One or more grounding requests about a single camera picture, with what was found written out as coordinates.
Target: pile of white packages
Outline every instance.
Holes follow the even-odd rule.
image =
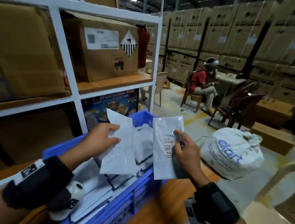
[[[132,118],[109,109],[107,115],[110,123],[120,125],[109,137],[121,138],[121,142],[74,170],[75,176],[72,180],[84,186],[85,196],[70,213],[73,223],[86,223],[152,165],[154,179],[184,177],[174,172],[173,167],[177,162],[173,150],[173,131],[184,130],[182,116],[154,118],[153,128],[148,124],[135,128]]]

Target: metal shelf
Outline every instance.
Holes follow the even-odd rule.
[[[91,4],[88,2],[84,2],[83,0],[80,0],[80,1],[77,1],[77,0],[0,0],[0,2],[33,5],[33,6],[39,6],[39,7],[46,7],[49,9],[54,30],[56,33],[56,37],[58,40],[61,56],[65,66],[65,71],[67,73],[68,81],[69,81],[71,92],[72,92],[72,96],[70,97],[64,97],[64,98],[49,100],[49,101],[45,101],[41,103],[34,103],[34,104],[26,105],[26,106],[20,106],[20,107],[15,107],[11,109],[1,110],[0,117],[21,113],[25,111],[35,110],[39,108],[44,108],[48,106],[53,106],[57,104],[74,102],[82,132],[85,134],[88,132],[88,130],[87,130],[87,125],[86,125],[86,121],[84,117],[84,112],[82,109],[81,99],[125,91],[129,89],[141,88],[145,86],[152,86],[149,92],[150,97],[149,97],[148,110],[150,112],[153,111],[163,13],[161,13],[161,17],[156,17],[156,16],[151,16],[148,14],[139,13],[139,12],[132,12],[132,11],[124,10],[124,9],[111,8],[107,6]],[[161,2],[161,12],[163,12],[163,6],[164,6],[164,0],[162,0]],[[63,30],[63,25],[62,25],[62,21],[60,17],[60,10],[63,10],[63,9],[68,11],[75,11],[79,13],[104,16],[104,17],[114,18],[114,19],[133,20],[133,21],[141,21],[144,23],[155,24],[156,42],[153,47],[154,54],[153,54],[153,65],[152,65],[152,73],[151,73],[152,80],[150,79],[150,80],[146,80],[146,82],[144,83],[136,83],[136,84],[131,82],[130,85],[128,83],[125,83],[124,86],[120,86],[120,87],[80,94],[78,90],[77,82],[75,79],[73,66],[71,63],[69,49],[68,49],[68,45],[65,38],[65,32]]]

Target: shelf post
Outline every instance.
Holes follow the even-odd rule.
[[[161,21],[159,22],[159,24],[155,24],[156,42],[153,46],[154,53],[153,53],[152,72],[151,72],[151,77],[153,78],[153,84],[152,84],[152,87],[149,88],[149,100],[148,100],[148,111],[150,113],[153,112],[153,107],[154,107],[154,97],[155,97],[156,80],[157,80],[157,69],[158,69],[158,60],[159,60],[162,23],[163,23],[163,18],[161,17]]]
[[[76,112],[77,112],[79,122],[81,125],[81,130],[82,130],[83,134],[86,134],[86,133],[88,133],[88,129],[87,129],[86,120],[84,117],[82,103],[80,100],[79,90],[78,90],[76,79],[75,79],[73,65],[72,65],[71,58],[70,58],[67,40],[65,38],[65,31],[63,29],[63,24],[61,21],[60,12],[59,12],[58,7],[53,7],[53,6],[49,6],[49,12],[50,12],[53,27],[55,30],[56,38],[58,41],[60,53],[61,53],[61,56],[63,59],[63,64],[65,66],[65,72],[66,72],[68,80],[69,80],[69,84],[70,84],[70,88],[71,88],[71,92],[72,92],[72,97],[74,100]]]

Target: blue plastic crate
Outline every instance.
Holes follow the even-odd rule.
[[[133,119],[134,127],[142,126],[143,124],[148,124],[150,127],[153,127],[153,118],[156,118],[147,111],[139,111],[129,117]],[[44,159],[53,155],[60,156],[76,146],[85,136],[86,135],[81,135],[77,138],[46,149],[43,151],[42,156]],[[154,169],[152,167],[112,200],[106,207],[94,215],[87,224],[126,223],[139,211],[147,200],[158,193],[161,185],[162,181],[154,180]],[[62,222],[62,224],[70,223],[72,222],[69,217]]]

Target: floor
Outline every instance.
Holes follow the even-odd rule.
[[[198,113],[195,113],[196,102],[191,101],[190,97],[188,97],[186,104],[182,107],[184,111],[181,111],[180,103],[183,93],[183,88],[171,83],[169,90],[162,90],[161,108],[159,107],[159,94],[155,96],[153,114],[157,117],[183,115],[185,132],[196,141],[199,146],[202,146],[206,141],[206,136],[212,135],[215,130],[225,127],[226,124],[220,123],[221,118],[217,115],[212,120],[210,126],[208,126],[207,123],[210,117],[200,109]],[[141,109],[147,110],[147,105],[148,100],[142,103]],[[219,188],[224,191],[236,206],[240,214],[245,211],[247,206],[253,201],[255,195],[276,173],[278,168],[288,162],[295,161],[295,148],[285,157],[264,147],[261,147],[261,150],[264,156],[264,162],[257,171],[233,181],[220,179],[217,183]],[[280,183],[269,192],[264,203],[274,207],[293,195],[294,191],[295,173],[287,175],[280,181]]]

